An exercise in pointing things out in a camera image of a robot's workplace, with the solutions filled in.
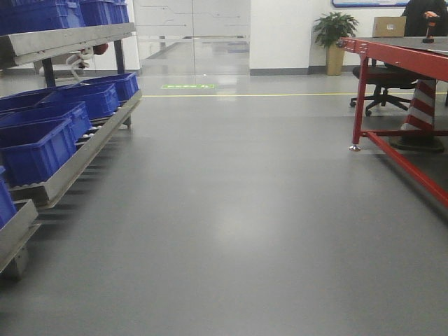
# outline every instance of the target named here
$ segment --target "table leg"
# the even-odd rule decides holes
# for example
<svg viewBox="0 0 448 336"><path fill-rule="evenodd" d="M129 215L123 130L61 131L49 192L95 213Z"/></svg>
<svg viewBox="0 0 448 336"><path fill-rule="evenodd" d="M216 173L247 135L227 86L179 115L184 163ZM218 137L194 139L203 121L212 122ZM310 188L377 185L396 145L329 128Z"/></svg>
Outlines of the table leg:
<svg viewBox="0 0 448 336"><path fill-rule="evenodd" d="M353 125L352 145L349 147L349 150L353 152L358 152L361 150L361 147L359 146L359 139L362 134L361 125L363 122L364 96L365 86L367 84L368 64L369 59L366 56L361 55L361 69L358 84L358 96L356 98L355 123Z"/></svg>

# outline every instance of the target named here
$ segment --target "framed picture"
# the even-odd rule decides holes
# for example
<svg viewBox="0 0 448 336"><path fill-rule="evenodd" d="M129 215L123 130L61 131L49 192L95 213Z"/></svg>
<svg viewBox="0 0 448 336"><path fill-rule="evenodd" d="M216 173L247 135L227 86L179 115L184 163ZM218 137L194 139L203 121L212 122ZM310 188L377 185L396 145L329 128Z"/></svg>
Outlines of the framed picture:
<svg viewBox="0 0 448 336"><path fill-rule="evenodd" d="M405 7L409 0L332 0L334 7Z"/></svg>

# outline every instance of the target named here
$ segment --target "striped traffic cone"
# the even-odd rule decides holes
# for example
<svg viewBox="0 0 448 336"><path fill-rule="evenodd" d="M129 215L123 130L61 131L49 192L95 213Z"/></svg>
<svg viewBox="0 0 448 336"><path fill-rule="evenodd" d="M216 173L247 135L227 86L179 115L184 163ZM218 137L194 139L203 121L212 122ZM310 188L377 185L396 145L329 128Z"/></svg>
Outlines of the striped traffic cone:
<svg viewBox="0 0 448 336"><path fill-rule="evenodd" d="M417 81L411 104L407 110L406 120L401 126L402 130L434 130L435 84L436 81L434 79ZM401 138L392 138L391 145L407 151L439 153L444 150L440 140L434 138L434 136L403 136Z"/></svg>

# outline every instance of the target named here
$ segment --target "plant pot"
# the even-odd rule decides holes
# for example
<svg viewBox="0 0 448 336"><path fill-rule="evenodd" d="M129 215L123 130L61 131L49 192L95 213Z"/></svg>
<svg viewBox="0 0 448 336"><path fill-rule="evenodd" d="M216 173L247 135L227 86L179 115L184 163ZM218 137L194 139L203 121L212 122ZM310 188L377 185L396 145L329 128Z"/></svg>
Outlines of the plant pot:
<svg viewBox="0 0 448 336"><path fill-rule="evenodd" d="M342 64L344 63L343 48L338 48L336 44L332 44L327 48L327 75L338 76L342 73Z"/></svg>

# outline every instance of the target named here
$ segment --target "black jacket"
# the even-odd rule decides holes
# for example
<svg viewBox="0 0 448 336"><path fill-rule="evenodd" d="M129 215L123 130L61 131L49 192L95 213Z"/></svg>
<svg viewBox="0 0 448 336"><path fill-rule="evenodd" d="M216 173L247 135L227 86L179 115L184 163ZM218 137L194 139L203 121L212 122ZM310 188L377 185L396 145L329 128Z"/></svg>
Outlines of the black jacket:
<svg viewBox="0 0 448 336"><path fill-rule="evenodd" d="M423 17L427 11L440 16L432 36L446 36L448 34L448 11L445 0L410 0L402 16L406 17L405 36L425 36L428 21Z"/></svg>

